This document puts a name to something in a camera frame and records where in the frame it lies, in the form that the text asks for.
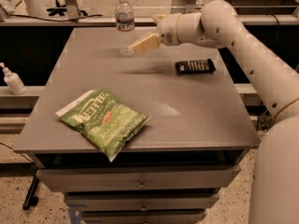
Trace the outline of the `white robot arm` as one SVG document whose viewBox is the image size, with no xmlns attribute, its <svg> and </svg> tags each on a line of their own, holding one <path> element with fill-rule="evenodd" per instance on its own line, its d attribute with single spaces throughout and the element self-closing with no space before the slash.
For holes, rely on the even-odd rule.
<svg viewBox="0 0 299 224">
<path fill-rule="evenodd" d="M 137 54 L 164 44 L 226 47 L 276 123 L 257 150 L 249 224 L 299 224 L 299 74 L 252 35 L 227 2 L 190 14 L 156 15 L 156 32 L 129 45 Z"/>
</svg>

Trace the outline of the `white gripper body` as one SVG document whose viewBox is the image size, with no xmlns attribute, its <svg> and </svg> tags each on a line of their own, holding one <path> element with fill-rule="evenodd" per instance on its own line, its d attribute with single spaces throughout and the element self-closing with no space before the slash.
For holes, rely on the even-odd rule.
<svg viewBox="0 0 299 224">
<path fill-rule="evenodd" d="M 156 30 L 164 45 L 177 46 L 180 44 L 177 28 L 179 17 L 180 13 L 165 15 L 165 17 L 157 23 Z"/>
</svg>

